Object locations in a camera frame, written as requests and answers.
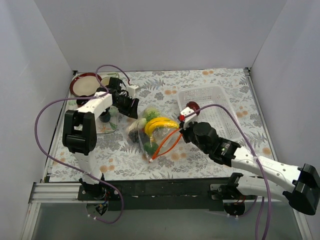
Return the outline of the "white plastic mesh basket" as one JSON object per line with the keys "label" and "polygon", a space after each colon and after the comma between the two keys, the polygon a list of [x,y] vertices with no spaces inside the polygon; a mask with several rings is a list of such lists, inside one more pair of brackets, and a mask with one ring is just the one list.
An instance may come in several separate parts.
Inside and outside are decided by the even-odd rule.
{"label": "white plastic mesh basket", "polygon": [[[181,89],[177,92],[177,102],[180,110],[186,107],[188,102],[196,102],[200,107],[218,104],[226,108],[232,117],[238,122],[236,112],[231,105],[225,90],[214,84],[194,86]],[[220,107],[208,107],[200,111],[198,122],[207,122],[215,128],[219,137],[237,142],[242,138],[238,128],[230,116]]]}

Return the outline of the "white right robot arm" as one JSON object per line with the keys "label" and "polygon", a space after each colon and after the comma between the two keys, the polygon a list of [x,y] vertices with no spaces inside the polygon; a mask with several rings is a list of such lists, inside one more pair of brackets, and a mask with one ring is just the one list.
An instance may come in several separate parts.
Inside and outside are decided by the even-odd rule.
{"label": "white right robot arm", "polygon": [[303,214],[316,214],[320,200],[320,176],[314,166],[288,165],[263,156],[255,159],[247,148],[218,136],[209,123],[197,122],[196,118],[195,114],[178,117],[183,140],[193,143],[217,164],[250,173],[249,176],[233,173],[228,183],[221,186],[223,199],[271,197],[287,202]]}

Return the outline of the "fake green cabbage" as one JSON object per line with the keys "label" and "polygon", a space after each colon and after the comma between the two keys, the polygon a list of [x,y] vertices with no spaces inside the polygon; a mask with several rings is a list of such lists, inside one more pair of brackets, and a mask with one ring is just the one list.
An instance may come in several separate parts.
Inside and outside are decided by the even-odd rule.
{"label": "fake green cabbage", "polygon": [[143,117],[149,122],[155,118],[158,118],[161,113],[154,107],[147,107],[143,112]]}

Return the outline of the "fake red apple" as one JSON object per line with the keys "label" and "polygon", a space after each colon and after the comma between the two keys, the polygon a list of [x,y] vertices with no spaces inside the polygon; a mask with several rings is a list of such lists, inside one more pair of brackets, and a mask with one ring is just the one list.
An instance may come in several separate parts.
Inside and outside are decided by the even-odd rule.
{"label": "fake red apple", "polygon": [[190,108],[191,110],[193,110],[194,112],[196,112],[195,114],[197,116],[200,115],[200,106],[195,102],[195,101],[190,101],[186,104],[186,107]]}

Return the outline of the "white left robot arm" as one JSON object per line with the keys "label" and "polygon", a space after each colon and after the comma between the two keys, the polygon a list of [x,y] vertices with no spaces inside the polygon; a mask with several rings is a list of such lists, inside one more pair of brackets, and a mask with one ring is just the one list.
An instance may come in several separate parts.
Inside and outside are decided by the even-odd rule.
{"label": "white left robot arm", "polygon": [[84,105],[64,114],[62,144],[73,154],[83,173],[79,179],[83,190],[95,200],[101,200],[107,194],[106,187],[100,182],[104,175],[93,153],[97,144],[97,119],[110,107],[117,108],[120,114],[129,118],[138,118],[139,99],[135,95],[139,87],[129,85],[122,89],[121,84],[122,80],[111,77],[108,85],[96,88],[89,99],[83,100]]}

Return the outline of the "clear zip top bag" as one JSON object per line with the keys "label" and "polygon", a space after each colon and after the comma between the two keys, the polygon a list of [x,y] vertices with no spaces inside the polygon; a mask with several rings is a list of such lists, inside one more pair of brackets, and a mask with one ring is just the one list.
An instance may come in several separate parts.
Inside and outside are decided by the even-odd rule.
{"label": "clear zip top bag", "polygon": [[140,146],[150,163],[169,153],[182,139],[179,123],[152,105],[139,113],[125,132],[131,143]]}

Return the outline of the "fake green pepper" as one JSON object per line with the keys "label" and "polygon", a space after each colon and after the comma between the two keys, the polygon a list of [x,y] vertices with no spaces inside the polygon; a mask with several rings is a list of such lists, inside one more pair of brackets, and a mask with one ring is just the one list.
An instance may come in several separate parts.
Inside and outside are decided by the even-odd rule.
{"label": "fake green pepper", "polygon": [[156,142],[146,142],[143,144],[143,150],[149,155],[153,156],[153,154],[157,151],[159,145]]}

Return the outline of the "fake yellow banana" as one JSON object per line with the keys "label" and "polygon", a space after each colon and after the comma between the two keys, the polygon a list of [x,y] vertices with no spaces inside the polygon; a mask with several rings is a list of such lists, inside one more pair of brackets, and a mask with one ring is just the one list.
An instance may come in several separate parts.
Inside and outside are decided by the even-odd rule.
{"label": "fake yellow banana", "polygon": [[156,117],[146,123],[144,133],[151,137],[154,130],[158,128],[178,129],[179,124],[167,117]]}

